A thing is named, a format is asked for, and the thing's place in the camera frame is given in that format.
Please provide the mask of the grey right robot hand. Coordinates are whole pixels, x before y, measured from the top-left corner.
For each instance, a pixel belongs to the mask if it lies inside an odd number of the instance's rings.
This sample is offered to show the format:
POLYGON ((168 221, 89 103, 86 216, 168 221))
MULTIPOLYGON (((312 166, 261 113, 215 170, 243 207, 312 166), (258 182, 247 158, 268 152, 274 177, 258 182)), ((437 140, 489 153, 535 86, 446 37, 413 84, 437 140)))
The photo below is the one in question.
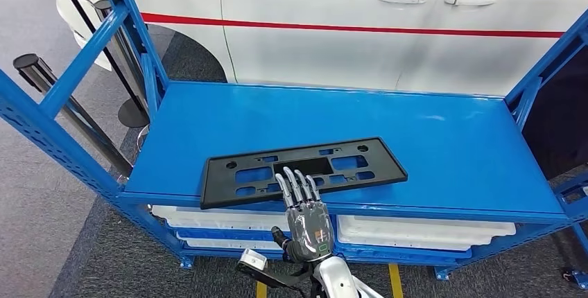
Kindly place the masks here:
POLYGON ((290 236, 277 226, 271 228, 273 240, 294 263, 312 263, 333 254, 334 230, 327 205, 310 175, 283 167, 275 174, 286 206, 290 236))

